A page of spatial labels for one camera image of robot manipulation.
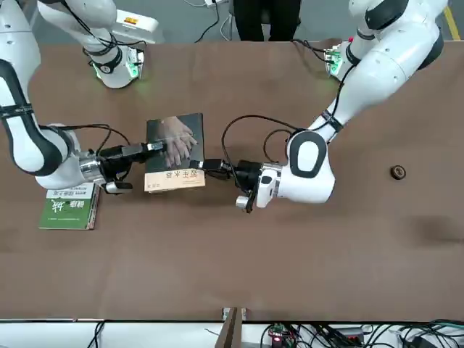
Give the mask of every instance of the green book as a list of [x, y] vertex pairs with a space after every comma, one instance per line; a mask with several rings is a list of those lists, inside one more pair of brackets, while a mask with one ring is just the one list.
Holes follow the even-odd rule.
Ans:
[[93, 183], [48, 190], [39, 228], [46, 230], [93, 230], [99, 186]]

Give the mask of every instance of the black cable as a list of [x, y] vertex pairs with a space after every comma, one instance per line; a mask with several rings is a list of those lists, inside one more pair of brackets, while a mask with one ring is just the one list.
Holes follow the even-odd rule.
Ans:
[[278, 123], [280, 125], [285, 125], [286, 127], [288, 128], [291, 128], [295, 131], [299, 131], [301, 128], [298, 128], [298, 127], [295, 127], [294, 125], [290, 125], [289, 123], [287, 122], [284, 122], [284, 121], [280, 121], [280, 120], [276, 120], [274, 118], [271, 118], [271, 117], [267, 117], [267, 116], [261, 116], [261, 115], [244, 115], [244, 116], [240, 116], [240, 117], [237, 117], [235, 120], [232, 120], [224, 129], [223, 131], [223, 135], [221, 136], [221, 139], [220, 139], [220, 142], [221, 142], [221, 146], [223, 148], [223, 152], [224, 152], [224, 156], [225, 156], [225, 159], [227, 160], [227, 163], [231, 166], [231, 172], [232, 172], [232, 176], [233, 176], [233, 179], [235, 180], [235, 184], [237, 185], [237, 187], [239, 187], [241, 189], [241, 185], [239, 183], [239, 179], [237, 178], [237, 174], [235, 172], [235, 169], [233, 167], [233, 164], [232, 164], [232, 161], [231, 161], [231, 157], [229, 156], [229, 153], [227, 153], [227, 149], [225, 147], [225, 136], [229, 130], [229, 128], [235, 123], [235, 122], [238, 122], [240, 120], [243, 120], [245, 118], [260, 118], [262, 120], [267, 120], [267, 121], [271, 121], [271, 122], [275, 122], [275, 123]]
[[[270, 132], [268, 134], [268, 136], [266, 136], [266, 138], [264, 139], [264, 142], [262, 143], [262, 152], [264, 152], [264, 155], [266, 157], [266, 159], [271, 162], [271, 163], [278, 163], [278, 161], [274, 161], [272, 160], [271, 158], [269, 158], [269, 155], [268, 155], [268, 140], [270, 139], [271, 136], [273, 136], [274, 134], [276, 133], [280, 133], [280, 132], [284, 132], [284, 133], [287, 133], [291, 136], [291, 131], [288, 130], [288, 129], [283, 129], [283, 128], [280, 128], [280, 129], [275, 129], [273, 130], [272, 132]], [[287, 151], [285, 151], [285, 158], [286, 159], [289, 159], [289, 156], [287, 155]]]
[[371, 342], [371, 340], [374, 338], [374, 336], [377, 334], [377, 331], [380, 330], [381, 327], [382, 325], [379, 325], [374, 329], [374, 331], [372, 331], [372, 334], [370, 335], [368, 341], [363, 345], [363, 347], [367, 347], [369, 345], [369, 343]]
[[146, 43], [145, 40], [138, 40], [136, 42], [126, 43], [126, 42], [122, 42], [122, 41], [119, 41], [119, 40], [116, 40], [116, 39], [114, 41], [108, 41], [108, 40], [105, 40], [104, 38], [98, 38], [98, 37], [95, 36], [94, 33], [92, 33], [90, 27], [82, 19], [80, 19], [79, 16], [77, 16], [76, 13], [74, 13], [74, 11], [71, 10], [71, 8], [66, 3], [66, 1], [63, 1], [62, 4], [63, 4], [64, 7], [66, 7], [66, 9], [69, 11], [69, 13], [74, 17], [74, 19], [79, 23], [79, 25], [88, 34], [92, 35], [96, 40], [98, 40], [103, 46], [107, 47], [108, 49], [113, 48], [115, 45], [118, 45], [118, 46], [133, 46], [133, 45], [136, 45], [136, 44], [139, 44], [139, 43], [144, 43], [145, 46], [147, 46], [147, 43]]
[[325, 63], [329, 63], [329, 64], [333, 64], [334, 61], [333, 60], [327, 60], [327, 59], [324, 59], [322, 58], [318, 52], [326, 52], [325, 49], [316, 49], [315, 47], [312, 47], [310, 45], [310, 43], [307, 41], [307, 40], [299, 40], [298, 38], [294, 39], [294, 40], [291, 40], [290, 42], [292, 42], [293, 44], [301, 44], [303, 45], [304, 47], [306, 47], [307, 49], [309, 49], [320, 61], [322, 62], [325, 62]]
[[347, 72], [345, 73], [345, 75], [343, 76], [343, 78], [341, 79], [341, 82], [340, 82], [340, 84], [339, 84], [339, 89], [338, 89], [338, 91], [336, 92], [335, 105], [333, 106], [332, 115], [331, 115], [331, 116], [329, 117], [329, 119], [326, 120], [322, 125], [320, 125], [320, 126], [314, 128], [314, 129], [310, 129], [310, 131], [313, 131], [313, 132], [319, 131], [321, 128], [326, 127], [326, 126], [329, 124], [330, 120], [331, 120], [332, 118], [335, 117], [335, 111], [339, 108], [341, 89], [343, 88], [343, 86], [344, 86], [344, 84], [345, 84], [345, 80], [347, 79], [349, 72], [350, 72], [351, 70], [353, 70], [354, 68], [355, 68], [354, 65], [352, 65], [351, 67], [349, 67], [349, 69], [347, 70]]
[[325, 53], [327, 51], [326, 49], [318, 49], [317, 47], [311, 46], [311, 44], [310, 44], [310, 42], [308, 40], [300, 40], [299, 38], [294, 38], [294, 39], [290, 40], [290, 42], [297, 42], [298, 44], [301, 44], [301, 45], [307, 47], [308, 49], [310, 49], [312, 51], [316, 51], [316, 52]]
[[[129, 141], [127, 136], [125, 136], [120, 131], [118, 131], [118, 130], [116, 130], [114, 128], [111, 128], [106, 123], [93, 123], [93, 124], [89, 124], [89, 125], [61, 125], [61, 126], [56, 126], [55, 128], [62, 129], [63, 131], [76, 131], [76, 130], [79, 130], [79, 129], [86, 129], [86, 128], [106, 129], [108, 131], [108, 133], [105, 136], [104, 140], [100, 143], [98, 149], [96, 150], [96, 152], [95, 152], [96, 156], [99, 156], [100, 151], [103, 149], [103, 146], [108, 142], [109, 137], [111, 136], [112, 132], [115, 132], [116, 134], [120, 135], [128, 145], [131, 145], [131, 142]], [[127, 176], [129, 175], [129, 173], [131, 172], [131, 168], [132, 168], [132, 165], [129, 165], [128, 170], [124, 174], [122, 174], [118, 178], [118, 180], [123, 181], [124, 179], [126, 179]]]
[[272, 328], [274, 326], [274, 324], [269, 324], [268, 326], [266, 326], [266, 328], [264, 329], [264, 331], [262, 332], [261, 334], [261, 339], [260, 339], [260, 348], [262, 348], [262, 341], [264, 340], [264, 335], [266, 334], [266, 332], [268, 332], [268, 330], [270, 328]]
[[373, 334], [372, 336], [369, 338], [369, 341], [367, 344], [365, 344], [363, 347], [369, 347], [370, 344], [375, 344], [377, 342], [377, 340], [385, 333], [385, 331], [387, 331], [389, 328], [391, 328], [392, 326], [394, 326], [393, 324], [391, 325], [388, 325], [384, 330], [382, 330], [378, 335], [377, 337], [373, 340], [373, 341], [370, 341], [370, 339], [373, 338]]
[[392, 346], [392, 345], [389, 344], [389, 343], [383, 343], [383, 342], [371, 343], [371, 344], [369, 344], [367, 347], [373, 347], [373, 346], [387, 346], [387, 347], [390, 347], [390, 348], [396, 348], [395, 346]]
[[96, 324], [95, 329], [94, 329], [94, 337], [88, 344], [87, 348], [91, 348], [93, 345], [95, 345], [95, 348], [99, 348], [99, 337], [103, 331], [103, 328], [104, 328], [104, 321], [100, 321]]
[[307, 332], [309, 332], [310, 334], [312, 334], [312, 340], [316, 339], [319, 341], [320, 344], [322, 344], [323, 347], [325, 348], [332, 348], [332, 345], [331, 345], [331, 342], [328, 342], [329, 343], [329, 346], [327, 346], [324, 342], [322, 342], [318, 337], [317, 337], [317, 334], [316, 333], [313, 333], [310, 329], [308, 329], [306, 326], [304, 325], [301, 325], [301, 327], [306, 330]]
[[305, 341], [296, 341], [293, 347], [298, 348], [298, 344], [306, 344], [307, 347], [312, 348], [311, 344], [309, 344], [309, 343], [307, 343]]
[[125, 136], [122, 132], [114, 128], [111, 128], [107, 123], [91, 123], [89, 125], [59, 125], [59, 126], [55, 126], [55, 128], [59, 128], [64, 131], [76, 131], [78, 129], [84, 129], [84, 128], [98, 128], [98, 129], [111, 130], [112, 132], [115, 132], [116, 134], [120, 135], [121, 138], [123, 138], [125, 142], [128, 143], [128, 145], [131, 145], [131, 142], [129, 141], [127, 136]]
[[216, 2], [216, 0], [212, 0], [212, 2], [216, 5], [216, 21], [204, 30], [203, 34], [199, 37], [199, 39], [195, 41], [196, 44], [203, 40], [204, 34], [206, 34], [211, 28], [215, 27], [219, 23], [220, 18], [218, 3]]
[[437, 331], [435, 328], [433, 328], [433, 326], [431, 326], [430, 328], [424, 328], [424, 329], [420, 329], [420, 330], [422, 330], [422, 333], [419, 334], [419, 336], [424, 336], [426, 334], [431, 334], [431, 335], [435, 335], [435, 337], [436, 337], [436, 339], [438, 341], [440, 341], [440, 337], [442, 337], [449, 348], [452, 348], [452, 347], [451, 347], [451, 344], [446, 339], [450, 339], [454, 344], [456, 344], [457, 348], [460, 346], [458, 344], [458, 342], [452, 336], [448, 336], [445, 333], [441, 333], [441, 332]]

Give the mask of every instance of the black pants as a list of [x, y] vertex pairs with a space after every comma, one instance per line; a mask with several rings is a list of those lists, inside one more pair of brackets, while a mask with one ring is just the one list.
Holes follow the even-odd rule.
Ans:
[[270, 41], [290, 41], [299, 24], [301, 0], [233, 0], [235, 21], [242, 41], [264, 41], [261, 18], [270, 12]]

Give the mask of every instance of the table surface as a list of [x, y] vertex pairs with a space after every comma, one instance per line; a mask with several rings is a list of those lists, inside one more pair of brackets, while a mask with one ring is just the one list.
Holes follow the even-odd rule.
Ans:
[[[146, 120], [204, 113], [207, 157], [246, 114], [307, 126], [336, 81], [291, 43], [150, 46], [144, 80], [105, 88], [79, 46], [41, 47], [30, 84], [41, 124], [110, 123], [143, 141]], [[274, 200], [246, 215], [231, 182], [149, 195], [103, 196], [95, 231], [37, 229], [45, 191], [14, 167], [1, 137], [0, 317], [211, 320], [464, 319], [464, 46], [355, 118], [330, 145], [337, 182], [326, 204]], [[233, 159], [263, 160], [275, 126], [237, 123]], [[79, 134], [96, 148], [98, 130]], [[111, 144], [120, 139], [115, 136]], [[283, 160], [283, 137], [269, 151]], [[395, 181], [392, 165], [406, 168]]]

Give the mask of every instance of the book cover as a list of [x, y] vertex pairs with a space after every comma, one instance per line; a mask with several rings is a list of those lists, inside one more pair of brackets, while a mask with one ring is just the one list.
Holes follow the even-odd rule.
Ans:
[[189, 169], [191, 160], [204, 160], [203, 114], [149, 120], [146, 141], [162, 141], [167, 151], [146, 161], [145, 191], [204, 186], [203, 171]]
[[99, 187], [93, 183], [48, 190], [39, 228], [49, 230], [94, 229]]

